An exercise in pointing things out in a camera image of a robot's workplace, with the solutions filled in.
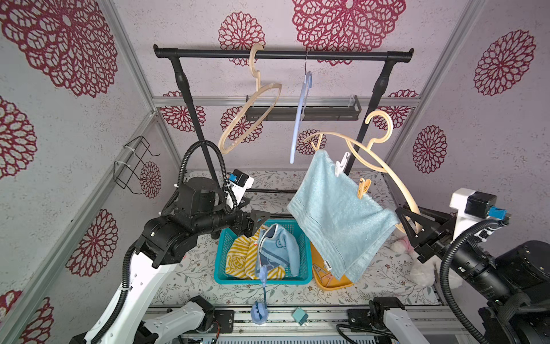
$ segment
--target orange tray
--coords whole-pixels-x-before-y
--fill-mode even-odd
[[[317,285],[319,288],[325,290],[325,291],[332,291],[342,288],[351,287],[353,283],[348,280],[348,278],[344,275],[342,276],[341,280],[337,280],[336,277],[334,277],[330,271],[327,271],[325,268],[325,263],[323,260],[323,257],[321,257],[320,253],[317,251],[315,246],[311,244],[311,269],[313,270],[313,277],[315,278],[315,282],[317,282]]]

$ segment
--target beige plastic hanger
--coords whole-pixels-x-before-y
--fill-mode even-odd
[[[246,102],[246,104],[243,106],[243,108],[239,111],[239,113],[237,113],[237,115],[235,116],[235,118],[233,118],[233,120],[231,121],[231,123],[227,126],[227,128],[224,130],[222,136],[219,138],[219,142],[218,142],[218,148],[219,150],[223,153],[223,154],[227,154],[229,152],[231,152],[233,150],[233,148],[237,147],[237,145],[239,145],[241,142],[244,141],[244,139],[250,135],[250,133],[252,133],[254,131],[254,129],[256,129],[256,127],[258,125],[260,125],[260,123],[262,123],[262,121],[267,117],[267,115],[271,112],[271,110],[273,109],[273,107],[275,106],[275,104],[277,103],[277,101],[279,100],[279,96],[281,95],[281,91],[282,91],[282,88],[283,88],[283,85],[282,84],[279,84],[279,83],[270,83],[270,84],[267,84],[267,85],[264,85],[263,87],[261,87],[261,83],[260,83],[260,71],[259,70],[256,70],[256,68],[254,68],[254,59],[255,59],[255,56],[256,56],[256,52],[258,50],[263,50],[263,47],[261,44],[259,43],[256,43],[252,46],[252,48],[250,49],[250,57],[249,57],[249,66],[250,66],[250,72],[252,73],[252,76],[254,78],[256,78],[256,92],[254,92],[253,95],[250,96],[250,98],[248,99],[248,101]],[[235,128],[235,126],[237,125],[237,123],[239,123],[240,119],[245,115],[246,113],[246,110],[248,110],[249,107],[251,107],[254,102],[256,101],[256,99],[261,95],[263,94],[264,92],[270,90],[270,89],[279,89],[279,92],[277,93],[277,96],[275,97],[275,100],[273,101],[273,104],[271,104],[271,106],[266,110],[266,112],[263,113],[263,115],[258,118],[258,120],[256,122],[254,122],[254,124],[248,128],[247,131],[244,132],[244,134],[242,134],[241,136],[239,136],[235,142],[225,148],[225,144],[226,144],[226,139],[227,139],[227,136],[229,136],[229,134],[231,133],[231,131],[233,130],[233,128]]]
[[[401,179],[399,179],[399,177],[397,176],[397,174],[395,174],[395,172],[393,172],[393,170],[378,156],[376,155],[372,150],[372,145],[375,144],[375,143],[383,143],[383,142],[386,142],[389,137],[392,135],[392,132],[393,132],[393,122],[392,122],[392,119],[390,118],[390,116],[385,113],[384,111],[382,110],[374,110],[372,111],[371,113],[368,114],[367,118],[365,118],[365,124],[369,124],[371,119],[375,116],[381,116],[383,117],[386,122],[388,123],[388,131],[386,132],[386,134],[384,135],[384,137],[382,138],[372,138],[368,141],[368,144],[367,146],[364,146],[362,143],[360,142],[357,142],[356,140],[346,136],[346,135],[343,135],[341,133],[336,133],[336,132],[317,132],[317,133],[314,133],[314,134],[311,134],[309,135],[307,138],[305,138],[304,140],[302,140],[302,142],[306,143],[308,142],[309,140],[311,140],[314,136],[319,136],[318,140],[317,140],[317,144],[314,144],[313,142],[311,142],[311,146],[313,147],[313,149],[315,151],[317,151],[320,147],[320,142],[323,138],[323,135],[334,135],[334,136],[338,136],[340,138],[343,138],[344,140],[346,140],[346,143],[348,144],[348,147],[351,151],[351,153],[357,158],[357,160],[359,160],[363,165],[367,166],[368,168],[372,169],[372,170],[375,170],[375,171],[378,171],[378,172],[384,172],[384,173],[387,173],[389,174],[389,176],[393,179],[393,181],[396,183],[396,185],[398,186],[399,190],[401,190],[401,193],[403,193],[403,196],[405,196],[405,200],[407,200],[407,203],[409,204],[410,208],[411,208],[411,211],[416,213],[416,214],[420,214],[420,210],[418,209],[418,206],[416,205],[416,202],[415,200],[413,199],[413,196],[411,195],[411,193],[409,192],[409,190],[407,189],[407,187],[405,186],[405,184],[401,181]],[[373,164],[367,162],[365,159],[363,159],[356,151],[355,149],[353,149],[353,145],[357,145],[359,146],[359,148],[363,149],[364,151],[366,151],[370,156],[372,156],[379,164],[381,167],[378,167],[378,166],[374,166]],[[396,225],[396,227],[402,231],[403,233],[405,233],[405,230],[403,229],[403,225],[401,224],[398,224]],[[416,232],[418,233],[419,231],[422,230],[422,226],[419,224],[419,223],[416,223]]]

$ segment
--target metal hanger hook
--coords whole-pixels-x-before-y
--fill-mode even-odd
[[[306,50],[306,59],[304,60],[304,74],[307,74],[307,54],[309,53],[309,50]]]

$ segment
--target blue connector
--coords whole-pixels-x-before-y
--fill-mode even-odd
[[[503,220],[506,216],[506,209],[500,209],[495,206],[492,206],[489,209],[489,216],[494,217],[495,219]]]

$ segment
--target clothespin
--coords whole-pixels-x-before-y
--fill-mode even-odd
[[[371,186],[372,181],[370,179],[364,180],[361,178],[359,180],[359,189],[357,190],[357,198],[363,199],[363,195],[367,193],[369,187]]]
[[[345,166],[348,164],[348,157],[349,157],[349,152],[346,152],[344,154],[344,157],[342,158],[342,161],[337,161],[335,163],[335,167],[334,167],[334,175],[335,176],[339,176],[340,173],[344,172],[344,169],[345,169]]]

